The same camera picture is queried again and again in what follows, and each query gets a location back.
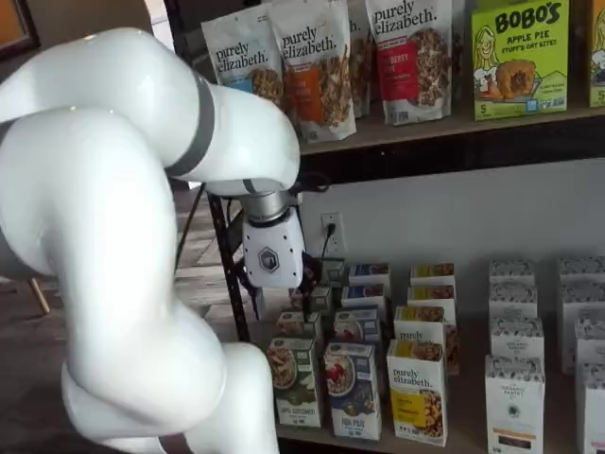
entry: bobo's logo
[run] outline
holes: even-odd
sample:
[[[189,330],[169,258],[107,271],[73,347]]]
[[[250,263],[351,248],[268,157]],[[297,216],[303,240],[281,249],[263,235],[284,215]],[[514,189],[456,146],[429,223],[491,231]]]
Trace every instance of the bobo's logo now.
[[[280,260],[277,256],[277,253],[271,248],[264,248],[258,254],[258,261],[261,265],[261,268],[268,272],[274,272],[280,268]]]
[[[545,5],[541,5],[538,8],[527,8],[523,11],[513,11],[511,13],[503,12],[498,14],[495,18],[495,31],[498,33],[504,33],[510,28],[531,28],[534,24],[546,22],[547,24],[554,24],[559,20],[561,15],[558,9],[561,7],[561,3],[548,2]]]

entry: yellow label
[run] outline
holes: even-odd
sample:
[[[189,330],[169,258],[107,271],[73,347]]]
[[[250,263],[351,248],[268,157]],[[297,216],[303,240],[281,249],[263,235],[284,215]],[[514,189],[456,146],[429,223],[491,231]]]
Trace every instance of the yellow label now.
[[[411,424],[417,428],[426,427],[423,395],[390,390],[390,404],[393,408],[393,419],[396,423]]]

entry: granola bag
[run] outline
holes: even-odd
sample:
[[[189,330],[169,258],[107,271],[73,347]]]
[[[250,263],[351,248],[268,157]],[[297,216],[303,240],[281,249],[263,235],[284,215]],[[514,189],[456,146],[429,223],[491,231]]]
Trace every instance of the granola bag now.
[[[452,0],[366,0],[388,125],[450,114]]]
[[[373,37],[366,0],[348,0],[351,31],[349,73],[355,118],[370,113]]]
[[[325,142],[355,132],[345,0],[285,0],[269,7],[302,136]]]
[[[282,58],[268,21],[268,5],[201,24],[216,81],[284,108]]]

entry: cereal bowl image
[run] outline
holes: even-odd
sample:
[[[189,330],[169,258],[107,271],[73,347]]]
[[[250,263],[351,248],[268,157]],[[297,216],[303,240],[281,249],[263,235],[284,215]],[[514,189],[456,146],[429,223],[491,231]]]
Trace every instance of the cereal bowl image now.
[[[353,389],[355,370],[349,357],[326,355],[325,373],[328,393],[333,397],[342,397]]]

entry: green snack box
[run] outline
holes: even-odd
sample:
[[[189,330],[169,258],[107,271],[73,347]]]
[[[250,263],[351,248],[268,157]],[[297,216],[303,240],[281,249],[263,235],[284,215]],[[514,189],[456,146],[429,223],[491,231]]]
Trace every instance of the green snack box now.
[[[568,0],[486,4],[473,13],[475,120],[566,110]]]

